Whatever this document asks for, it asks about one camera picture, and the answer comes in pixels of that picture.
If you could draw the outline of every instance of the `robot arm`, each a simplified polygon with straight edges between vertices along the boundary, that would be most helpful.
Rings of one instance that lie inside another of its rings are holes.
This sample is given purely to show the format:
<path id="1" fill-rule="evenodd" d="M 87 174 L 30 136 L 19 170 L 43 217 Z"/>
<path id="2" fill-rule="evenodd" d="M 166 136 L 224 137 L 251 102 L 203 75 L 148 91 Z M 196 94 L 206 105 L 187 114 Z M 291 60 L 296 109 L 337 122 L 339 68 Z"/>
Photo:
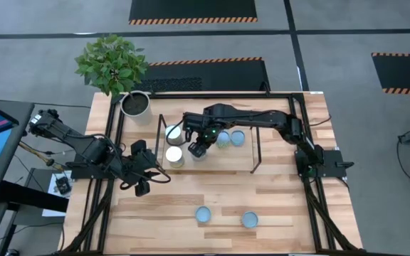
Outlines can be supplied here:
<path id="1" fill-rule="evenodd" d="M 57 140 L 72 147 L 75 152 L 82 157 L 83 162 L 74 162 L 69 167 L 93 166 L 105 173 L 110 173 L 126 183 L 122 189 L 135 186 L 136 196 L 143 196 L 149 193 L 148 181 L 158 183 L 170 182 L 170 177 L 158 166 L 156 156 L 147 149 L 146 142 L 139 140 L 131 145 L 130 156 L 122 156 L 122 150 L 115 146 L 104 134 L 82 135 L 65 125 L 55 110 L 40 110 L 39 113 L 29 122 L 30 133 Z M 147 169 L 157 169 L 164 174 L 167 181 L 156 181 L 152 177 L 159 173 L 146 171 Z"/>
<path id="2" fill-rule="evenodd" d="M 184 113 L 186 137 L 190 138 L 192 132 L 198 134 L 196 142 L 191 143 L 188 150 L 196 157 L 202 156 L 216 142 L 222 130 L 235 126 L 273 128 L 287 143 L 298 145 L 311 164 L 323 164 L 322 147 L 313 145 L 305 136 L 302 121 L 297 117 L 277 110 L 237 110 L 225 104 L 207 107 L 203 114 Z"/>

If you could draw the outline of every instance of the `wooden tabletop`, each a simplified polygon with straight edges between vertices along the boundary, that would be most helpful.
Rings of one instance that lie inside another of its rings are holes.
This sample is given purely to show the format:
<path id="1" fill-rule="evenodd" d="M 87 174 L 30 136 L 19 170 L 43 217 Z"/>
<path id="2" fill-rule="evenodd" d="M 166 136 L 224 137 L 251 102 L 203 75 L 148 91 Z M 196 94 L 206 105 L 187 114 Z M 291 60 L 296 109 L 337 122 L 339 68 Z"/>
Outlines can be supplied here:
<path id="1" fill-rule="evenodd" d="M 329 117 L 322 93 L 304 92 L 304 96 L 311 124 Z M 131 143 L 138 139 L 146 140 L 148 147 L 154 148 L 159 114 L 164 115 L 167 124 L 176 124 L 183 112 L 202 113 L 203 108 L 218 102 L 241 110 L 290 111 L 288 101 L 284 99 L 151 100 L 152 124 L 138 127 L 125 118 L 122 142 L 128 149 L 124 155 L 129 154 Z M 110 98 L 96 93 L 87 134 L 105 131 L 109 107 Z M 118 114 L 115 115 L 112 138 L 115 138 L 117 118 Z M 331 122 L 311 129 L 316 144 L 324 149 L 336 146 Z M 275 130 L 261 129 L 261 149 L 262 164 L 254 174 L 247 171 L 173 173 L 172 182 L 151 183 L 151 193 L 140 198 L 135 197 L 133 188 L 121 191 L 120 181 L 117 181 L 104 253 L 314 252 L 303 184 L 295 167 L 295 146 L 284 142 Z M 347 188 L 336 178 L 323 178 L 322 182 L 330 217 L 351 243 L 361 247 Z M 81 228 L 87 188 L 88 180 L 74 183 L 64 223 L 66 244 Z M 194 215 L 199 206 L 211 209 L 209 223 L 196 222 Z M 241 215 L 247 210 L 258 214 L 257 228 L 242 226 Z M 322 246 L 327 247 L 323 223 L 319 216 L 317 219 Z M 92 248 L 97 246 L 99 227 L 100 219 L 94 229 Z"/>

